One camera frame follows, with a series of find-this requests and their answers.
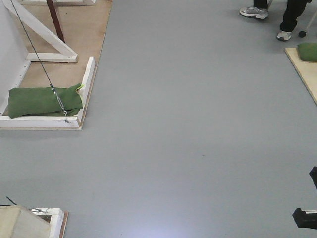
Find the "gray sneaker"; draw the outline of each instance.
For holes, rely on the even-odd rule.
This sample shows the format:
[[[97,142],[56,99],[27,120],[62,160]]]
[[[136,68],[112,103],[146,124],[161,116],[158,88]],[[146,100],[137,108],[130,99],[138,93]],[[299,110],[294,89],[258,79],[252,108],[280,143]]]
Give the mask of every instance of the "gray sneaker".
[[[291,39],[292,37],[292,32],[287,32],[287,31],[279,31],[279,33],[277,34],[277,39],[279,41],[288,41],[289,39]]]
[[[255,17],[257,19],[266,19],[268,17],[267,9],[260,9],[255,6],[240,9],[240,14],[246,17]]]

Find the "gray floor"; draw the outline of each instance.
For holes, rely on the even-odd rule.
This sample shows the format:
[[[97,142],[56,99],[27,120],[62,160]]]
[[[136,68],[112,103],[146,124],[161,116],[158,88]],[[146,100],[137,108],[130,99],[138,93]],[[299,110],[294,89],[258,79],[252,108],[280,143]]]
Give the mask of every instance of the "gray floor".
[[[0,203],[70,212],[65,238],[315,237],[317,107],[248,0],[114,0],[82,132],[0,131]]]

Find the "sneaker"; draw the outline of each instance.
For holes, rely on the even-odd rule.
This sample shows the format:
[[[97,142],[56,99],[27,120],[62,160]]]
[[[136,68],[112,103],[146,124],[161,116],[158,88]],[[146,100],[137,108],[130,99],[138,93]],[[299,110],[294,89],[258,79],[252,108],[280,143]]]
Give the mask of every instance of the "sneaker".
[[[240,9],[240,14],[246,17],[255,17],[257,19],[266,19],[268,17],[267,9],[257,8],[255,6]]]
[[[292,32],[286,32],[286,31],[279,31],[277,34],[277,39],[279,41],[288,41],[292,37]]]

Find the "sandbag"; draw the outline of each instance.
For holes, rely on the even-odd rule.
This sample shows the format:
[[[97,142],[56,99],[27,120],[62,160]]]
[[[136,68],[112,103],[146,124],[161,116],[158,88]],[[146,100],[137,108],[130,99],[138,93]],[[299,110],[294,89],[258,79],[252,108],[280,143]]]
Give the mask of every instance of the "sandbag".
[[[77,91],[81,84],[69,88],[55,88],[68,116],[76,115],[83,104]],[[10,118],[20,116],[64,116],[52,88],[12,88],[9,90],[7,113]]]
[[[297,50],[302,61],[317,62],[317,43],[301,43]]]

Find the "white wooden frame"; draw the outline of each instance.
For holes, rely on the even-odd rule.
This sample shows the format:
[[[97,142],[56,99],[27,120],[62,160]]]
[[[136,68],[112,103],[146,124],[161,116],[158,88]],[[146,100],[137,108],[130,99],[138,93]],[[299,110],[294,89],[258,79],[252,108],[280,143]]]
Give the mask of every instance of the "white wooden frame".
[[[19,0],[22,5],[46,5],[46,0]],[[96,0],[56,0],[60,6],[95,6]]]
[[[31,212],[33,212],[35,215],[51,216],[51,221],[50,221],[51,231],[50,231],[50,236],[48,238],[59,238],[65,213],[60,208],[36,208],[36,209],[39,209],[45,212],[35,212],[31,210]]]
[[[82,84],[84,87],[80,89],[79,94],[82,97],[83,109],[75,116],[67,117],[70,123],[65,122],[65,117],[41,117],[41,116],[29,116],[10,118],[9,116],[3,116],[3,111],[7,106],[7,101],[1,106],[0,109],[0,129],[10,130],[81,130],[86,114],[88,105],[88,98],[91,91],[92,79],[95,74],[95,58],[89,57],[86,71],[83,77]],[[19,86],[19,79],[16,80],[13,87]]]
[[[15,16],[17,16],[10,0],[2,0],[4,6]],[[43,62],[77,62],[77,53],[67,44],[57,37],[49,28],[42,24],[36,17],[27,11],[17,0],[12,0],[21,20],[32,30],[39,34],[44,40],[52,45],[60,54],[38,53]],[[29,53],[27,60],[39,61],[35,53]]]

